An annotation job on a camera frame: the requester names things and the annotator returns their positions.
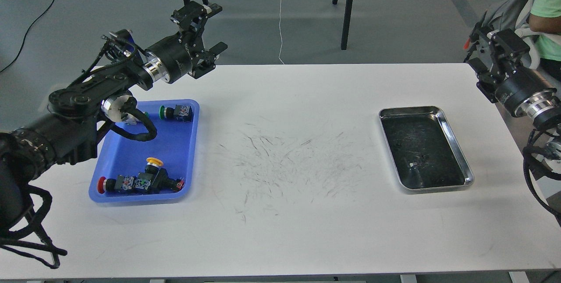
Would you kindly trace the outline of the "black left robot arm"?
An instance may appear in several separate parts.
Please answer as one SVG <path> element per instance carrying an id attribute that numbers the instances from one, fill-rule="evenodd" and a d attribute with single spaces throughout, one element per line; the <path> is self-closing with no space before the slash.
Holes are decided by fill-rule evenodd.
<path id="1" fill-rule="evenodd" d="M 217 4 L 188 2 L 175 10 L 171 21 L 178 32 L 146 49 L 128 30 L 110 33 L 94 63 L 68 87 L 52 92 L 48 114 L 26 127 L 1 134 L 1 248 L 34 258 L 29 249 L 51 254 L 51 269 L 60 266 L 67 251 L 56 247 L 42 221 L 52 196 L 31 185 L 52 165 L 82 163 L 97 157 L 97 145 L 109 131 L 132 141 L 151 141 L 156 126 L 137 108 L 129 89 L 148 91 L 157 81 L 168 84 L 189 75 L 199 78 L 212 71 L 226 48 L 219 42 L 204 47 L 202 34 L 208 19 L 222 11 Z"/>

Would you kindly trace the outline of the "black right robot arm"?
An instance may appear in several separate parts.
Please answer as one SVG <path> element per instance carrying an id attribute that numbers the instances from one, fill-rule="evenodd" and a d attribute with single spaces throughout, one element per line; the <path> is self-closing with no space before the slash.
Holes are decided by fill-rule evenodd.
<path id="1" fill-rule="evenodd" d="M 522 149 L 523 175 L 531 194 L 560 221 L 560 211 L 538 195 L 534 182 L 542 177 L 560 180 L 545 160 L 560 159 L 560 101 L 557 88 L 522 57 L 530 46 L 513 30 L 475 28 L 465 44 L 464 62 L 474 70 L 477 88 L 491 103 L 501 104 L 511 117 L 529 117 L 533 130 Z"/>

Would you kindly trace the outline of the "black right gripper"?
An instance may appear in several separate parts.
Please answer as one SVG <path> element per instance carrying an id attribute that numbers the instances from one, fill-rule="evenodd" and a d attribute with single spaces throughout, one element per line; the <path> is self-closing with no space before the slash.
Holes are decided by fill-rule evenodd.
<path id="1" fill-rule="evenodd" d="M 480 57 L 467 60 L 467 64 L 475 72 L 476 86 L 483 95 L 491 103 L 502 104 L 511 117 L 560 119 L 557 88 L 537 70 L 519 68 L 530 46 L 512 29 L 476 29 L 476 35 L 490 64 Z M 500 84 L 497 78 L 505 79 Z"/>

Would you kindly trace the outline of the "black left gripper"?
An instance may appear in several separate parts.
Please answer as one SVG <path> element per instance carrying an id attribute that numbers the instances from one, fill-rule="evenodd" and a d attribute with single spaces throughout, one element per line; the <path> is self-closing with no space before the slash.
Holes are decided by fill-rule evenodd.
<path id="1" fill-rule="evenodd" d="M 198 79 L 216 68 L 216 60 L 228 45 L 219 42 L 206 50 L 202 34 L 208 19 L 222 10 L 218 4 L 208 6 L 195 1 L 174 10 L 170 21 L 178 26 L 178 32 L 146 50 L 145 71 L 154 82 L 162 79 L 172 84 L 185 75 Z"/>

